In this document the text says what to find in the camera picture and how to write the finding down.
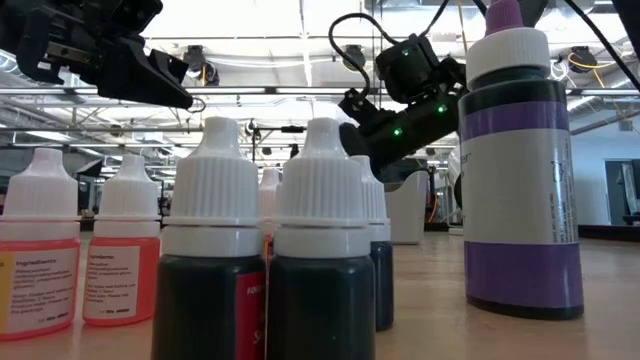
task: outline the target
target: dropper bottle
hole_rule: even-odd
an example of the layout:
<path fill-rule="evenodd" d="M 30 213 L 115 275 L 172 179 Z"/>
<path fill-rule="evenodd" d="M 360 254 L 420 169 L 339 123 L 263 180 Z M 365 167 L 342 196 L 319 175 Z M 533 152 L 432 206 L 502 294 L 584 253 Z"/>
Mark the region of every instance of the dropper bottle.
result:
<path fill-rule="evenodd" d="M 280 173 L 277 169 L 264 169 L 260 182 L 260 222 L 264 234 L 264 259 L 269 263 L 273 257 L 273 235 L 276 228 L 277 211 L 276 189 L 280 184 Z"/>
<path fill-rule="evenodd" d="M 0 217 L 0 341 L 73 321 L 79 219 L 78 182 L 65 171 L 62 151 L 35 149 L 29 167 L 9 180 Z"/>
<path fill-rule="evenodd" d="M 546 35 L 517 0 L 493 1 L 467 54 L 459 102 L 468 301 L 572 319 L 584 300 L 566 89 L 548 80 Z"/>
<path fill-rule="evenodd" d="M 373 263 L 360 165 L 314 119 L 284 164 L 269 267 L 267 360 L 372 360 Z"/>
<path fill-rule="evenodd" d="M 153 315 L 160 256 L 158 186 L 144 158 L 124 155 L 118 173 L 105 181 L 89 243 L 83 319 L 117 326 Z"/>
<path fill-rule="evenodd" d="M 393 246 L 384 185 L 371 171 L 366 155 L 352 156 L 362 167 L 364 213 L 371 230 L 371 260 L 376 287 L 376 331 L 393 325 Z"/>
<path fill-rule="evenodd" d="M 262 359 L 265 262 L 258 167 L 238 124 L 208 118 L 200 145 L 178 162 L 162 234 L 153 360 Z"/>

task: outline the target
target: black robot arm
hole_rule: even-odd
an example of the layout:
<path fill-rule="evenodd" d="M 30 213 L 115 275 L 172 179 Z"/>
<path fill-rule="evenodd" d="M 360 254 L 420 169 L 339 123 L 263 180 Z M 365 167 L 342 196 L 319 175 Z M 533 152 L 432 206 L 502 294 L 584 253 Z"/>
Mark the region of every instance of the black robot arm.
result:
<path fill-rule="evenodd" d="M 188 65 L 144 53 L 140 33 L 161 10 L 160 0 L 0 1 L 0 48 L 36 81 L 62 84 L 59 71 L 68 67 L 101 96 L 187 109 Z"/>

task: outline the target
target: orange cable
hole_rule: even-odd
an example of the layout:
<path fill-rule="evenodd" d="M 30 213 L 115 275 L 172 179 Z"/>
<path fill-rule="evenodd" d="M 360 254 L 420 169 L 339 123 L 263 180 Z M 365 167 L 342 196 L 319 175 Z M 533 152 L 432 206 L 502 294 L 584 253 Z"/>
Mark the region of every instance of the orange cable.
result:
<path fill-rule="evenodd" d="M 431 210 L 431 216 L 429 216 L 429 222 L 432 222 L 433 217 L 436 216 L 437 208 L 438 208 L 438 195 L 436 195 L 436 200 L 433 202 L 433 210 Z"/>
<path fill-rule="evenodd" d="M 606 64 L 606 65 L 596 65 L 596 66 L 593 66 L 593 65 L 586 65 L 586 64 L 581 64 L 581 63 L 579 63 L 579 62 L 577 62 L 577 61 L 575 61 L 575 60 L 573 60 L 573 59 L 571 58 L 573 55 L 575 55 L 575 54 L 574 54 L 574 53 L 571 53 L 571 54 L 569 54 L 569 57 L 567 57 L 567 59 L 569 60 L 569 62 L 570 62 L 570 63 L 572 63 L 572 64 L 574 64 L 574 65 L 578 65 L 578 66 L 580 66 L 580 67 L 583 67 L 583 68 L 585 68 L 585 69 L 602 69 L 602 68 L 605 68 L 605 67 L 608 67 L 608 66 L 611 66 L 611 65 L 615 65 L 615 64 L 616 64 L 615 62 L 612 62 L 612 63 L 610 63 L 610 64 Z"/>
<path fill-rule="evenodd" d="M 593 69 L 593 75 L 596 76 L 596 80 L 598 80 L 598 84 L 600 84 L 600 86 L 604 89 L 604 83 L 602 82 L 602 79 L 600 78 L 600 74 L 598 74 L 598 70 Z"/>
<path fill-rule="evenodd" d="M 458 0 L 458 15 L 460 16 L 460 28 L 462 30 L 462 43 L 464 44 L 464 54 L 467 55 L 467 36 L 464 33 L 464 18 L 462 17 L 462 0 Z"/>

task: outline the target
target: metal beam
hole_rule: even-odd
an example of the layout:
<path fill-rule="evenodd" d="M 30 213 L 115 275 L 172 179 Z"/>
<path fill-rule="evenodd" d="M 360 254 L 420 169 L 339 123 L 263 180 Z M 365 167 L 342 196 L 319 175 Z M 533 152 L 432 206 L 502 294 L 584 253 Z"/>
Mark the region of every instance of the metal beam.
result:
<path fill-rule="evenodd" d="M 615 123 L 617 123 L 619 121 L 622 121 L 622 120 L 631 119 L 631 118 L 633 118 L 635 116 L 638 116 L 638 115 L 640 115 L 640 110 L 635 110 L 635 111 L 632 111 L 630 113 L 625 113 L 625 114 L 615 114 L 614 116 L 608 117 L 608 118 L 606 118 L 604 120 L 596 121 L 596 122 L 594 122 L 592 124 L 589 124 L 589 125 L 586 125 L 586 126 L 571 130 L 570 133 L 571 133 L 571 135 L 584 134 L 584 133 L 586 133 L 588 131 L 595 130 L 595 129 L 598 129 L 598 128 L 601 128 L 601 127 L 604 127 L 604 126 L 607 126 L 607 125 L 615 124 Z"/>
<path fill-rule="evenodd" d="M 344 96 L 349 90 L 346 87 L 294 87 L 294 86 L 267 86 L 267 87 L 187 87 L 191 95 L 215 96 L 215 95 L 314 95 L 314 96 Z M 386 89 L 371 89 L 371 94 L 387 95 Z M 4 96 L 64 96 L 64 95 L 88 95 L 98 96 L 98 89 L 91 87 L 64 88 L 64 87 L 0 87 L 0 95 Z M 567 89 L 568 96 L 638 96 L 640 92 L 635 89 L 602 89 L 602 88 L 575 88 Z"/>

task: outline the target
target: wooden table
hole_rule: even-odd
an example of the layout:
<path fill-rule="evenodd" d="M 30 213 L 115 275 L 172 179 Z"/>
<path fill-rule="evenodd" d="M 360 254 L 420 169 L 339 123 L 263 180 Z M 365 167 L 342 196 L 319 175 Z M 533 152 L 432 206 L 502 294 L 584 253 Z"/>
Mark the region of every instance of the wooden table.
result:
<path fill-rule="evenodd" d="M 427 234 L 419 246 L 394 251 L 396 322 L 377 335 L 378 360 L 640 359 L 638 245 L 582 242 L 585 316 L 564 322 L 511 318 L 467 305 L 459 237 Z M 150 341 L 150 321 L 103 329 L 84 325 L 76 315 L 61 332 L 0 343 L 0 359 L 146 360 Z"/>

